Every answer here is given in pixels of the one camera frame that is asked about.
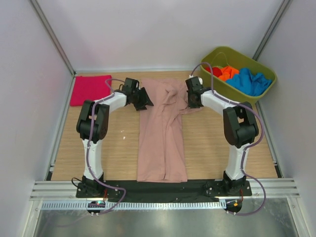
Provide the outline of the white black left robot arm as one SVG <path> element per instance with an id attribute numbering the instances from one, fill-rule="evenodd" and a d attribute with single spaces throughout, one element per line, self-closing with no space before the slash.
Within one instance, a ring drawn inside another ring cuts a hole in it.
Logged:
<path id="1" fill-rule="evenodd" d="M 76 130 L 82 140 L 85 157 L 84 173 L 76 185 L 78 198 L 98 198 L 109 187 L 104 182 L 101 156 L 110 114 L 129 104 L 137 111 L 146 110 L 147 106 L 154 105 L 138 80 L 126 78 L 116 90 L 110 86 L 110 81 L 105 81 L 110 89 L 110 95 L 84 101 L 77 121 Z"/>

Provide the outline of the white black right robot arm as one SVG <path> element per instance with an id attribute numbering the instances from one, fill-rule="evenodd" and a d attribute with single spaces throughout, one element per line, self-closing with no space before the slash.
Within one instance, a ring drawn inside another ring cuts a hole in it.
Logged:
<path id="1" fill-rule="evenodd" d="M 222 189 L 227 195 L 238 195 L 240 189 L 246 185 L 244 168 L 248 156 L 247 147 L 259 134 L 251 104 L 232 101 L 210 87 L 204 87 L 199 77 L 190 76 L 185 83 L 191 109 L 208 107 L 223 117 L 224 136 L 230 150 L 228 165 L 223 173 Z"/>

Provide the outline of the dusty pink t shirt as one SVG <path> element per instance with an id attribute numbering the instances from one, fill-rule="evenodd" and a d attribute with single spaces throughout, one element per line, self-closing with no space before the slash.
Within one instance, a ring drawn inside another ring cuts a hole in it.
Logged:
<path id="1" fill-rule="evenodd" d="M 140 112 L 137 181 L 181 183 L 188 179 L 182 115 L 188 106 L 187 86 L 177 79 L 143 79 L 153 105 Z"/>

